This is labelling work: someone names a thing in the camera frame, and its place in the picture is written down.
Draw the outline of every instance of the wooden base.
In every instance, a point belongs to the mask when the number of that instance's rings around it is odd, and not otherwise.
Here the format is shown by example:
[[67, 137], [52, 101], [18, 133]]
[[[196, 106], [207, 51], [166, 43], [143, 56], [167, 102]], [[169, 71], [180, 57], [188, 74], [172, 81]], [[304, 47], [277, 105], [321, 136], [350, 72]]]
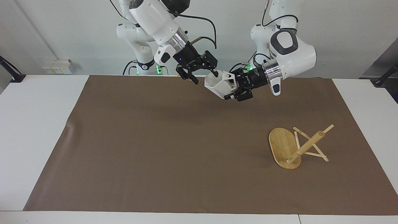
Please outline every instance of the wooden base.
[[269, 144], [277, 164], [285, 169], [295, 169], [301, 164], [301, 157], [288, 164], [287, 160], [298, 151], [296, 138], [289, 130], [276, 128], [269, 134]]

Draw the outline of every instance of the power socket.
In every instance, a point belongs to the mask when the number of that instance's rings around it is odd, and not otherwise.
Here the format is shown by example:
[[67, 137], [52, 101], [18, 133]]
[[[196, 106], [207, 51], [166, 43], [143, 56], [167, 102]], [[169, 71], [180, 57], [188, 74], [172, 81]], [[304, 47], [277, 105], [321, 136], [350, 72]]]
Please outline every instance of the power socket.
[[43, 68], [47, 74], [72, 75], [75, 71], [72, 61], [69, 59], [46, 61]]

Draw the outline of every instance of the table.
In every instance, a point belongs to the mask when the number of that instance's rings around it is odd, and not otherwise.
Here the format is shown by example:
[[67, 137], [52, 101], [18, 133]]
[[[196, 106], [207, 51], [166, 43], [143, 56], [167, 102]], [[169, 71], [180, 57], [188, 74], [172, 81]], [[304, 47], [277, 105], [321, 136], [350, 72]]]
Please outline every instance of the table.
[[[0, 95], [1, 223], [398, 223], [398, 216], [22, 212], [87, 79], [31, 75]], [[398, 192], [398, 104], [369, 80], [334, 83]]]

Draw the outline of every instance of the cable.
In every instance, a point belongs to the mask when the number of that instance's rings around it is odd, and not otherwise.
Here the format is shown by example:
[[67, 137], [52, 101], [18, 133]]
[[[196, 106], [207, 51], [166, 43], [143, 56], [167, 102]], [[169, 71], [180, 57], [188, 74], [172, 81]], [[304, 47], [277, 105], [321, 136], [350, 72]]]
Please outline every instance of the cable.
[[257, 56], [257, 55], [262, 55], [262, 56], [268, 58], [268, 60], [271, 60], [271, 58], [268, 57], [268, 56], [266, 56], [265, 54], [260, 54], [260, 53], [258, 53], [258, 54], [255, 54], [255, 55], [253, 56], [253, 64], [256, 64], [256, 63], [259, 64], [259, 65], [262, 64], [262, 63], [258, 63], [258, 62], [256, 61], [256, 56]]
[[131, 68], [137, 68], [137, 66], [131, 66], [130, 68], [129, 68], [129, 75], [130, 75], [130, 69]]
[[131, 63], [135, 63], [135, 60], [130, 61], [129, 63], [127, 63], [125, 69], [123, 70], [123, 74], [122, 74], [122, 75], [124, 75], [124, 74], [126, 73], [127, 67], [128, 67]]
[[257, 51], [254, 52], [254, 54], [250, 57], [250, 59], [248, 60], [248, 62], [250, 62], [250, 60], [256, 55]]
[[201, 39], [207, 39], [207, 40], [213, 42], [215, 49], [217, 49], [216, 42], [213, 39], [211, 39], [210, 37], [198, 37], [194, 41], [191, 42], [191, 45], [193, 45], [194, 43], [200, 41]]
[[172, 14], [173, 16], [181, 16], [181, 17], [191, 18], [191, 19], [206, 20], [206, 21], [210, 22], [211, 25], [213, 26], [213, 29], [214, 29], [214, 45], [215, 45], [215, 48], [217, 49], [217, 31], [216, 31], [216, 26], [214, 25], [213, 21], [211, 21], [211, 20], [209, 20], [207, 18], [204, 18], [204, 17], [186, 16], [186, 15], [181, 15], [181, 14], [178, 14], [178, 13], [175, 13], [175, 12], [170, 12], [170, 11], [169, 11], [169, 13]]
[[126, 17], [124, 17], [122, 14], [120, 14], [119, 10], [117, 10], [117, 8], [116, 8], [115, 4], [112, 2], [112, 0], [109, 0], [109, 1], [112, 3], [112, 5], [113, 5], [113, 7], [115, 8], [115, 10], [117, 11], [117, 13], [118, 13], [123, 19], [125, 19], [125, 20], [128, 21], [128, 19], [126, 19]]
[[261, 20], [261, 25], [263, 25], [263, 26], [264, 26], [264, 18], [265, 18], [265, 14], [267, 13], [268, 5], [269, 5], [269, 0], [267, 0], [267, 2], [265, 3], [263, 19]]
[[256, 59], [256, 56], [257, 56], [257, 55], [262, 55], [262, 56], [268, 58], [268, 60], [271, 60], [270, 57], [266, 56], [265, 54], [260, 54], [260, 53], [253, 55], [253, 58]]
[[277, 21], [278, 19], [281, 19], [281, 18], [283, 18], [283, 17], [294, 17], [294, 18], [296, 19], [296, 21], [299, 22], [299, 18], [297, 18], [297, 16], [295, 16], [295, 15], [284, 15], [284, 16], [279, 16], [278, 18], [272, 20], [271, 22], [269, 22], [269, 23], [267, 23], [266, 25], [263, 25], [263, 26], [264, 26], [264, 27], [265, 27], [265, 26], [268, 26], [269, 24], [271, 24], [271, 23], [273, 23], [273, 22], [275, 22], [275, 21]]
[[229, 70], [229, 73], [231, 73], [232, 70], [233, 70], [236, 66], [239, 66], [239, 65], [242, 65], [242, 63], [238, 63], [238, 64], [234, 65], [234, 66]]
[[22, 74], [13, 64], [11, 64], [9, 61], [7, 61], [5, 58], [1, 57], [3, 61], [5, 61], [9, 66], [11, 66], [13, 69], [15, 69], [19, 74]]
[[161, 68], [166, 68], [166, 71], [167, 71], [167, 75], [170, 75], [169, 74], [169, 69], [166, 67], [166, 66], [160, 66]]

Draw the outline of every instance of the wooden rod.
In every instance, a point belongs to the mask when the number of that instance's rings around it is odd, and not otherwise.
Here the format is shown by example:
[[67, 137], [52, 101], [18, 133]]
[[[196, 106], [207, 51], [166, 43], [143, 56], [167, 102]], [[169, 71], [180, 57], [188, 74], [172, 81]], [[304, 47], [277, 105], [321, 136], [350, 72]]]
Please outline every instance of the wooden rod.
[[296, 128], [296, 127], [294, 127], [293, 129], [294, 129], [296, 132], [298, 132], [300, 135], [306, 137], [308, 140], [311, 139], [306, 133], [302, 132], [300, 129], [298, 129], [298, 128]]
[[323, 158], [323, 156], [321, 156], [320, 154], [316, 154], [316, 153], [312, 153], [312, 152], [305, 152], [304, 154], [306, 154], [306, 155], [313, 155], [313, 156], [316, 156], [316, 157], [321, 157], [321, 158]]
[[303, 146], [301, 146], [296, 153], [294, 153], [290, 158], [288, 158], [287, 163], [292, 164], [297, 158], [302, 156], [305, 152], [307, 152], [313, 144], [316, 144], [323, 137], [325, 137], [325, 133], [323, 131], [318, 131], [314, 136], [308, 140]]
[[297, 132], [295, 132], [295, 138], [296, 138], [296, 144], [297, 144], [297, 150], [300, 148], [300, 143], [299, 143], [299, 136], [297, 135]]
[[327, 158], [327, 156], [321, 151], [321, 149], [317, 146], [317, 145], [312, 145], [315, 149], [316, 149], [316, 151], [319, 153], [319, 155], [321, 155], [322, 156], [322, 158], [326, 161], [326, 162], [329, 162], [329, 159]]
[[328, 128], [326, 128], [326, 129], [324, 130], [324, 133], [327, 133], [327, 132], [330, 131], [332, 128], [334, 128], [334, 125], [333, 125], [333, 124], [330, 125]]

